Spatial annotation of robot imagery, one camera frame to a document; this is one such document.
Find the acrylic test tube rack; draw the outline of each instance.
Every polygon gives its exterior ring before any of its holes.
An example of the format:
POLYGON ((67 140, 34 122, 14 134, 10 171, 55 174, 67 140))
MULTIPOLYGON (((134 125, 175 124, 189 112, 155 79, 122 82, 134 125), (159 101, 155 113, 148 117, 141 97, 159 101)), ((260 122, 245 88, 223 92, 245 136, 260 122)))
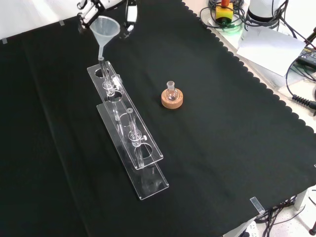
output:
POLYGON ((103 101, 97 109, 139 199, 168 188, 169 184, 157 165, 163 155, 128 96, 120 76, 103 57, 99 58, 99 65, 87 70, 103 101))

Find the small glass flask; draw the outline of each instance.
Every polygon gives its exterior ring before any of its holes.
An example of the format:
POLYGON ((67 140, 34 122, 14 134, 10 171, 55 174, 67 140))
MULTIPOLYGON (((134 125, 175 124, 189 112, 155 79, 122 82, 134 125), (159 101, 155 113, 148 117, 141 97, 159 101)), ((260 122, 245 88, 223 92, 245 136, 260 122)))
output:
POLYGON ((179 95, 178 90, 174 88, 174 82, 168 81, 167 87, 168 87, 168 90, 166 91, 166 98, 171 101, 179 99, 180 95, 179 95))

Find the clear funnel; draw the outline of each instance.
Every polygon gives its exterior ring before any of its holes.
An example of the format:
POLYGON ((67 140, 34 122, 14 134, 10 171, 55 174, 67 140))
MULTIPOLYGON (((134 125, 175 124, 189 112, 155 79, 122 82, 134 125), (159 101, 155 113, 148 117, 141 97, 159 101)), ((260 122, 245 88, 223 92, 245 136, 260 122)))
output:
POLYGON ((102 57, 103 47, 117 36, 120 31, 119 23, 107 16, 99 16, 90 26, 96 40, 99 43, 99 58, 102 57))

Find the transparent plastic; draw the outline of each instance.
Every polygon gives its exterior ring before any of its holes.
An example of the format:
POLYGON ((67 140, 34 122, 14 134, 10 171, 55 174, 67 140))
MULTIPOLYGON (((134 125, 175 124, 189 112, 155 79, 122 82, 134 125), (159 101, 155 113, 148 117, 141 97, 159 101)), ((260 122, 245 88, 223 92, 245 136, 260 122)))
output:
POLYGON ((103 56, 103 47, 120 32, 119 23, 107 16, 99 16, 90 26, 99 48, 99 58, 103 56))
POLYGON ((109 62, 88 68, 103 104, 98 111, 140 199, 169 187, 157 161, 163 155, 109 62))
POLYGON ((174 82, 173 81, 168 81, 167 82, 167 91, 166 91, 166 98, 168 100, 177 100, 179 99, 179 92, 176 88, 174 88, 174 82))

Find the black cloth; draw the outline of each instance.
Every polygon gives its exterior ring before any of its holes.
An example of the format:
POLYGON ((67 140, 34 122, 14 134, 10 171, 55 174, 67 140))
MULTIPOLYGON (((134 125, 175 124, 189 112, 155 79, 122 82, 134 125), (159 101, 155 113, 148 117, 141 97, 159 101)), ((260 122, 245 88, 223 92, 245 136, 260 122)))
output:
POLYGON ((0 236, 86 237, 21 37, 0 44, 0 236))
MULTIPOLYGON (((109 12, 121 21, 124 9, 109 12)), ((23 46, 41 105, 88 234, 218 237, 316 183, 316 137, 222 47, 180 0, 143 0, 139 23, 104 56, 164 154, 170 187, 134 193, 96 110, 86 71, 98 63, 91 32, 72 18, 28 32, 23 46), (184 93, 161 105, 166 82, 184 93)))

